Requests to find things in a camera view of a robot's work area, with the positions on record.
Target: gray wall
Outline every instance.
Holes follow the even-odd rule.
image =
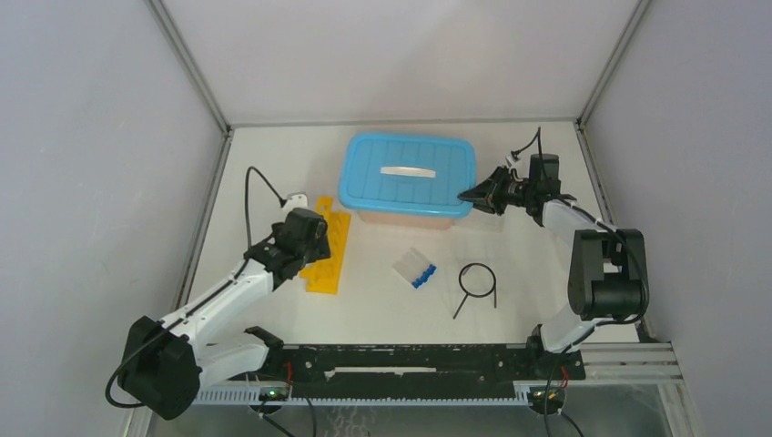
[[[711,436],[770,426],[770,20],[768,0],[655,2],[588,127]]]
[[[636,0],[167,0],[233,124],[573,117]]]
[[[117,435],[130,323],[178,291],[220,133],[140,0],[0,4],[0,435]]]

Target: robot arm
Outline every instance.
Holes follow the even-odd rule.
[[[507,206],[524,208],[539,226],[571,246],[568,304],[533,333],[543,351],[571,352],[596,326],[643,316],[648,305],[645,248],[640,231],[599,224],[573,197],[561,195],[558,168],[556,155],[532,155],[528,178],[501,166],[459,199],[489,214],[502,215]]]
[[[215,287],[158,321],[146,316],[132,325],[116,372],[118,386],[169,420],[186,410],[200,389],[258,370],[269,350],[261,330],[217,344],[209,341],[307,264],[329,257],[327,222],[313,211],[294,208]]]

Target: white tabletop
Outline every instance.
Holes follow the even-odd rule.
[[[343,155],[350,138],[357,133],[462,137],[475,148],[477,176],[483,180],[504,163],[509,150],[525,145],[537,126],[458,123],[238,128],[191,299],[225,277],[246,249],[243,190],[248,166],[260,168],[281,194],[305,191],[313,207],[317,196],[337,197]],[[573,125],[548,122],[541,126],[544,153],[560,156],[562,192],[573,194],[597,214]],[[521,176],[527,175],[528,159],[519,166]],[[259,178],[252,179],[250,197],[253,238],[261,239],[269,234],[270,223],[282,221],[283,217],[278,202]],[[446,231],[373,225],[350,212],[352,220],[337,295],[307,292],[304,279],[286,282],[272,295],[244,309],[225,333],[259,325],[290,344],[522,343],[534,326],[547,321],[567,302],[570,250],[520,208],[510,207],[501,218],[473,211]],[[411,247],[438,268],[418,290],[391,268]],[[498,308],[493,308],[493,296],[469,299],[458,319],[453,320],[464,296],[458,286],[459,270],[469,262],[485,263],[496,273]],[[485,275],[471,271],[464,283],[476,292],[487,289],[490,282]],[[608,326],[588,341],[638,339],[632,326]]]

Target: yellow tray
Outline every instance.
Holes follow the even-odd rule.
[[[300,277],[308,280],[306,291],[338,294],[338,281],[343,267],[343,253],[346,251],[351,214],[332,212],[332,198],[329,196],[319,198],[316,202],[316,212],[327,220],[327,240],[330,242],[331,256],[301,270]]]

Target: plastic storage container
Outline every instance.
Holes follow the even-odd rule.
[[[474,186],[474,149],[458,138],[359,134],[340,175],[340,203],[369,222],[447,229],[469,214],[458,194]]]

